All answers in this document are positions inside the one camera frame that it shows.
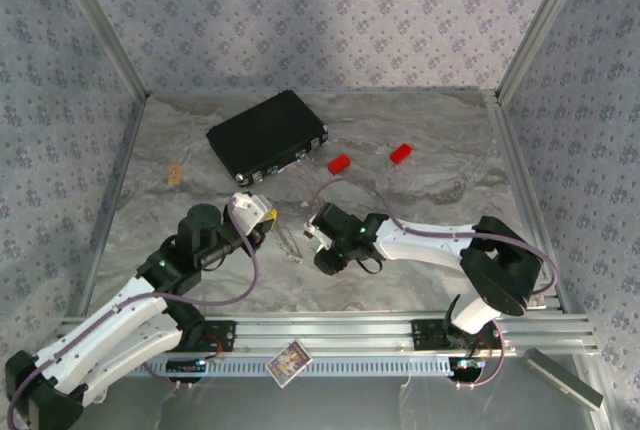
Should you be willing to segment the clear plastic bag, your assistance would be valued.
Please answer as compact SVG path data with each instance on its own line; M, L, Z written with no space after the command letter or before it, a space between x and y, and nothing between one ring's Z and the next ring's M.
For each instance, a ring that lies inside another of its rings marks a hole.
M286 258L295 264L301 264L304 260L302 251L296 241L296 237L289 227L278 220L273 228L276 235L276 242Z

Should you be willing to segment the black case with metal latches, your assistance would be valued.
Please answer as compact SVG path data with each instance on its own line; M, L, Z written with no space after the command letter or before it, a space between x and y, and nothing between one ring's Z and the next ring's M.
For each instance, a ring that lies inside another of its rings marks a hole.
M328 138L328 128L292 90L211 127L206 138L242 188L281 172Z

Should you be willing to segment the small black circuit board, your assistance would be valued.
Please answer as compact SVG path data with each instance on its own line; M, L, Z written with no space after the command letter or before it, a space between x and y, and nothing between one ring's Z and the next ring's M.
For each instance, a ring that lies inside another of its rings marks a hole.
M165 364L167 373L198 374L207 370L207 361L202 358L170 358Z
M486 362L482 358L452 357L449 359L449 365L456 378L477 379L483 372Z

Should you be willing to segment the purple playing card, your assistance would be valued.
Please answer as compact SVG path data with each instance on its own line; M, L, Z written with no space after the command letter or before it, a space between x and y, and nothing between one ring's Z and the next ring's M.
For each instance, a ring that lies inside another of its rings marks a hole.
M311 354L298 340L293 340L265 364L265 369L283 389L312 362Z

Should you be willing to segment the grey metal bar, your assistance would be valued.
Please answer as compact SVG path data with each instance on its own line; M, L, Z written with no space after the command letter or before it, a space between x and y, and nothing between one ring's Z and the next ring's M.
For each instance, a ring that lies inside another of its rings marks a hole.
M538 349L526 350L522 361L554 388L590 411L601 408L604 397L600 392Z

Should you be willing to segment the aluminium frame base bar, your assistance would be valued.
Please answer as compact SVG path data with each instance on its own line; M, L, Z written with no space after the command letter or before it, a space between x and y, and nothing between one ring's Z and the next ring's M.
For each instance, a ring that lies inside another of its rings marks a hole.
M560 269L509 115L494 91L482 90L481 93L528 241L547 254Z
M135 140L144 115L148 94L133 103L129 118L124 128L122 140L118 146L115 162L109 173L107 186L103 193L97 215L97 223L89 240L89 261L81 273L70 303L68 316L84 316L87 314L93 295L100 260L104 253L111 230L116 205L120 196Z

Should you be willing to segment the aluminium mounting rail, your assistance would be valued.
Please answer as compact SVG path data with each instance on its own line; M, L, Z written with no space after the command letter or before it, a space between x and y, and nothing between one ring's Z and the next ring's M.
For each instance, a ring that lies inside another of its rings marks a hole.
M414 349L411 323L436 319L437 312L321 312L210 315L214 321L236 323L235 356L274 355L292 340L314 356L409 355ZM597 355L588 318L581 314L532 311L499 320L505 354L529 348L550 355Z

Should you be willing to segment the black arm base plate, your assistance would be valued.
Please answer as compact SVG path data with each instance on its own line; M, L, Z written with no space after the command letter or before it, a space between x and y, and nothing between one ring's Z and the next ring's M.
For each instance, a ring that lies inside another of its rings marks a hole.
M445 325L442 319L416 319L411 321L413 346L422 350L460 350L470 352L473 349L499 350L501 347L497 328L489 322L475 334L464 332L453 325Z
M236 326L237 322L234 320L206 320L195 349L209 354L232 352L236 338Z

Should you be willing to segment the aluminium frame post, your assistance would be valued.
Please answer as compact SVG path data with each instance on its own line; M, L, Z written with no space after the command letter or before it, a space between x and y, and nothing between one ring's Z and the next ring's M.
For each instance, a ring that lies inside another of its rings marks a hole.
M145 85L125 51L115 28L110 23L99 0L76 1L129 92L136 100L145 101L148 97Z
M501 106L505 106L517 90L566 1L542 0L496 89L497 102Z

